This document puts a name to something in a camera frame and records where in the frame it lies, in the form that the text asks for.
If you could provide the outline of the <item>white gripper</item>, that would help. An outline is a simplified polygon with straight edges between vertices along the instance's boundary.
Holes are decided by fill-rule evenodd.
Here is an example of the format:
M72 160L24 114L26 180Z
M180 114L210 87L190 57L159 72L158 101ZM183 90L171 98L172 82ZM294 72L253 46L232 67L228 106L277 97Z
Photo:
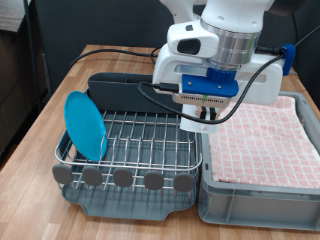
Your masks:
M154 84L178 84L174 99L181 104L219 106L219 101L238 101L250 79L271 59L270 55L254 54L251 61L239 70L222 71L207 67L203 62L199 64L199 59L173 54L168 45L164 45L152 81ZM243 102L271 105L278 97L282 77L282 60L271 63L253 80ZM210 108L210 120L215 120L216 115L215 108ZM205 107L201 107L199 117L206 118Z

